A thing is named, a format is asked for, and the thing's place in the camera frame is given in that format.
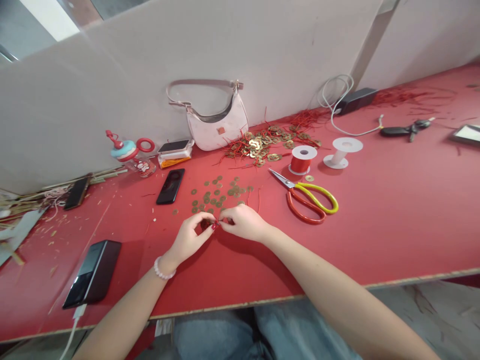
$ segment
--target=charging cable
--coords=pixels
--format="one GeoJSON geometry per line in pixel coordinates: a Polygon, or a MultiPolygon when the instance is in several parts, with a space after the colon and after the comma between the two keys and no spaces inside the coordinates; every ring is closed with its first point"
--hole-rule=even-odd
{"type": "Polygon", "coordinates": [[[87,304],[83,304],[83,305],[78,306],[75,309],[75,313],[73,314],[73,327],[71,328],[70,337],[68,338],[68,342],[66,343],[66,348],[63,351],[63,354],[60,356],[60,360],[64,359],[65,355],[67,354],[67,351],[70,348],[70,345],[72,344],[72,340],[74,339],[75,329],[77,328],[77,324],[79,323],[79,319],[84,314],[86,307],[87,307],[87,304]]]}
{"type": "Polygon", "coordinates": [[[374,131],[377,131],[379,129],[382,129],[384,127],[382,125],[382,118],[384,117],[383,114],[378,118],[379,125],[376,128],[374,128],[372,130],[369,130],[369,131],[359,133],[359,134],[352,134],[350,132],[346,132],[346,131],[342,130],[341,128],[339,128],[335,125],[334,115],[338,114],[341,111],[341,109],[337,109],[337,106],[344,99],[344,97],[347,96],[347,94],[350,92],[350,90],[352,90],[352,88],[354,87],[354,84],[355,84],[354,78],[351,77],[348,74],[341,74],[341,75],[331,77],[321,86],[320,90],[316,94],[316,100],[318,101],[318,104],[322,108],[330,109],[330,111],[331,111],[330,122],[331,122],[332,126],[341,133],[344,133],[344,134],[347,134],[347,135],[350,135],[350,136],[362,136],[362,135],[365,135],[365,134],[373,133],[374,131]],[[334,103],[330,103],[327,100],[327,98],[325,97],[325,88],[332,81],[341,81],[343,83],[343,88],[342,88],[343,93],[341,94],[340,98],[334,103]]]}

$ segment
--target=scissor blade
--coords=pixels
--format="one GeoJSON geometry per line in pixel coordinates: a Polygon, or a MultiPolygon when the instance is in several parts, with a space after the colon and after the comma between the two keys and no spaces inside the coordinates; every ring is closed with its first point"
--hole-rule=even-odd
{"type": "Polygon", "coordinates": [[[294,188],[295,187],[295,184],[293,182],[291,182],[290,180],[288,180],[286,177],[283,177],[282,175],[280,175],[278,172],[276,171],[273,171],[272,169],[269,169],[273,175],[276,176],[276,178],[278,180],[280,180],[280,182],[285,185],[287,188],[294,188]]]}

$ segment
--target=white wire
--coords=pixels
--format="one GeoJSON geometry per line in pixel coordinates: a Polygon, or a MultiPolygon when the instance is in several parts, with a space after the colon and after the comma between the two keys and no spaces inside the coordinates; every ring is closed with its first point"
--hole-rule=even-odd
{"type": "Polygon", "coordinates": [[[369,131],[365,131],[365,132],[362,132],[362,133],[359,133],[359,134],[353,134],[353,133],[350,133],[350,132],[346,132],[344,130],[342,130],[341,128],[337,127],[334,123],[334,114],[335,114],[335,111],[337,110],[337,106],[339,105],[339,103],[344,99],[344,97],[347,96],[347,94],[350,92],[350,90],[352,90],[352,88],[354,87],[354,84],[355,84],[355,81],[354,81],[354,78],[351,77],[350,75],[348,74],[341,74],[341,75],[337,75],[337,76],[334,76],[334,77],[331,77],[329,78],[320,88],[320,90],[318,91],[318,93],[316,94],[316,100],[318,101],[318,104],[322,107],[322,108],[328,108],[330,109],[331,111],[331,116],[330,116],[330,122],[332,124],[332,126],[337,129],[339,132],[341,133],[344,133],[344,134],[347,134],[347,135],[350,135],[350,136],[362,136],[362,135],[365,135],[365,134],[369,134],[369,133],[372,133],[374,131],[377,131],[381,128],[383,128],[383,125],[382,125],[382,118],[384,117],[383,114],[380,115],[380,117],[378,118],[378,123],[379,125],[372,129],[372,130],[369,130],[369,131]],[[341,81],[343,82],[343,88],[342,88],[342,91],[343,93],[341,94],[340,98],[333,104],[329,103],[329,101],[327,100],[327,98],[325,97],[325,88],[327,87],[327,85],[331,82],[331,81],[341,81]],[[323,101],[324,101],[324,104],[320,101],[319,99],[319,95],[320,95],[320,92],[321,92],[321,97],[323,98],[323,101]]]}
{"type": "Polygon", "coordinates": [[[76,319],[73,320],[73,327],[71,328],[71,333],[70,333],[70,337],[68,338],[68,342],[66,343],[66,348],[65,350],[63,350],[63,354],[60,356],[60,360],[63,360],[65,355],[67,354],[67,351],[69,350],[70,348],[70,345],[72,344],[72,340],[74,338],[74,333],[75,333],[75,329],[77,327],[77,323],[79,322],[79,317],[77,317],[76,319]]]}
{"type": "Polygon", "coordinates": [[[52,220],[54,217],[57,216],[59,212],[59,206],[65,206],[65,201],[59,201],[59,199],[69,191],[70,185],[67,186],[62,186],[62,187],[56,187],[53,188],[52,190],[49,190],[45,193],[45,200],[53,199],[53,205],[55,206],[55,213],[53,214],[52,217],[49,217],[46,219],[46,222],[49,222],[52,220]]]}

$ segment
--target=woman's right hand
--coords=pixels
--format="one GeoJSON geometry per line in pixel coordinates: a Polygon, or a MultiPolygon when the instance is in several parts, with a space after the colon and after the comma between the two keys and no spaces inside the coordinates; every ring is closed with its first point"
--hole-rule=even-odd
{"type": "Polygon", "coordinates": [[[227,233],[262,243],[274,229],[260,215],[245,204],[228,208],[220,213],[220,226],[227,233]]]}

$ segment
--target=red tabletop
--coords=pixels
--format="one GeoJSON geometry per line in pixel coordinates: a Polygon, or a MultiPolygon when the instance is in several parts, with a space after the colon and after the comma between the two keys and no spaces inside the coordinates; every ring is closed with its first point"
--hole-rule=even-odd
{"type": "MultiPolygon", "coordinates": [[[[224,207],[248,201],[267,222],[364,286],[480,272],[480,149],[448,140],[453,130],[446,128],[480,124],[480,92],[467,87],[475,82],[480,84],[480,67],[465,66],[410,84],[430,93],[423,102],[417,99],[421,106],[369,106],[337,118],[339,127],[357,133],[377,126],[380,114],[385,126],[437,117],[413,143],[377,132],[361,136],[363,149],[347,156],[344,170],[330,169],[322,159],[334,152],[332,141],[346,135],[330,124],[310,132],[323,143],[312,163],[313,183],[339,203],[339,211],[322,225],[295,217],[286,189],[268,171],[271,167],[287,174],[290,157],[261,168],[231,169],[248,162],[225,158],[216,164],[223,150],[196,148],[192,160],[158,169],[150,178],[127,173],[92,186],[82,206],[61,210],[47,222],[44,219],[53,215],[49,210],[38,222],[19,249],[24,266],[10,260],[0,269],[0,341],[70,331],[74,310],[62,310],[62,304],[88,247],[110,239],[123,245],[108,294],[86,308],[78,326],[97,324],[169,248],[182,221],[192,215],[192,202],[217,189],[211,183],[217,176],[223,177],[224,207]],[[167,173],[175,168],[185,168],[175,203],[156,205],[167,173]],[[253,186],[253,192],[228,196],[234,177],[241,188],[253,186]]],[[[281,143],[275,146],[280,154],[288,151],[281,143]]],[[[214,210],[217,216],[220,209],[214,210]]],[[[152,317],[248,306],[302,293],[267,248],[219,229],[168,282],[152,317]]]]}

